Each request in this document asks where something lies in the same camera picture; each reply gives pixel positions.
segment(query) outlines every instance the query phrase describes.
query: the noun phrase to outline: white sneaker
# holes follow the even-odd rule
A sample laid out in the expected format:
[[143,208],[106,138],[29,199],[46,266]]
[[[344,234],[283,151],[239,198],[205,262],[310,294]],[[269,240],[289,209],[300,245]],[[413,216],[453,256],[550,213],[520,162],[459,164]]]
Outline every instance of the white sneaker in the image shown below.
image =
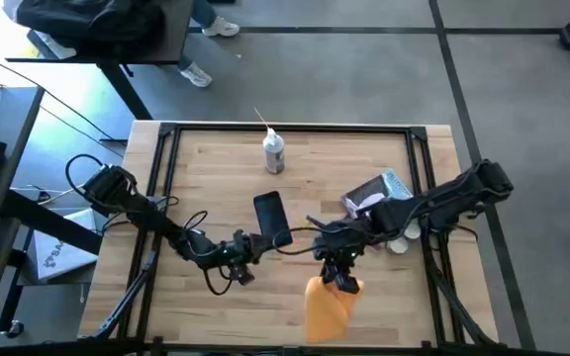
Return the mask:
[[213,82],[213,78],[211,78],[208,73],[203,71],[202,68],[198,67],[195,62],[193,62],[185,70],[181,70],[180,73],[184,78],[190,80],[191,83],[200,88],[206,88],[210,85],[210,83]]
[[218,16],[215,19],[213,25],[211,25],[208,29],[202,29],[202,34],[210,37],[221,35],[223,37],[232,37],[238,34],[238,25],[229,23],[221,16]]

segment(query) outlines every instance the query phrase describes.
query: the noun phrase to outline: white bottle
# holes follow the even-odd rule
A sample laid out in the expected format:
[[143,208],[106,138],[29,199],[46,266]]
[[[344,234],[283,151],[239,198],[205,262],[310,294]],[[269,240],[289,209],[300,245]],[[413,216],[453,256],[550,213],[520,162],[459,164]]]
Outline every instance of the white bottle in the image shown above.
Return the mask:
[[267,136],[263,139],[265,151],[265,168],[272,174],[278,174],[285,169],[285,141],[276,131],[267,128]]

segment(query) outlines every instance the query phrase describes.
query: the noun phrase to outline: orange object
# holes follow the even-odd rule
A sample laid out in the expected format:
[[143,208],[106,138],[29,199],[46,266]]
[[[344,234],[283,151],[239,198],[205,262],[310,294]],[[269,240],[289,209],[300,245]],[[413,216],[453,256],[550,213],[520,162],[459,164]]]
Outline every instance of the orange object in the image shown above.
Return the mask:
[[334,282],[324,284],[323,277],[314,277],[305,290],[305,326],[308,343],[346,337],[353,305],[362,294],[364,284],[357,281],[357,294],[340,291]]

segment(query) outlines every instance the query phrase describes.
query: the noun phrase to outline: gray floor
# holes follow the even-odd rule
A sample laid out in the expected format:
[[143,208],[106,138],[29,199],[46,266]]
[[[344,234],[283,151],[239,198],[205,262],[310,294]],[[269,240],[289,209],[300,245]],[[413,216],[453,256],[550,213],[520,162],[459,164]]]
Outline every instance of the gray floor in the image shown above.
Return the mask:
[[[449,28],[557,28],[570,19],[570,0],[438,3]],[[428,0],[237,0],[218,10],[255,27],[433,24]],[[481,154],[501,162],[516,186],[498,210],[535,341],[540,349],[570,352],[570,52],[561,49],[556,36],[455,35],[448,40]],[[132,82],[158,119],[255,121],[256,106],[266,119],[281,122],[447,124],[461,165],[470,163],[435,35],[243,33],[223,40],[191,35],[186,52],[215,78],[212,87],[195,88],[172,67],[132,68]],[[110,134],[129,130],[133,116],[93,66],[15,68]],[[44,104],[99,136],[54,101]],[[15,184],[65,189],[60,172],[79,152],[120,161],[42,113]],[[91,167],[86,169],[78,179]],[[57,204],[76,205],[83,205],[76,197]],[[483,220],[478,230],[499,333],[516,346]],[[12,341],[0,336],[0,345],[73,339],[83,308],[79,295],[78,286],[30,290],[18,312],[26,334]]]

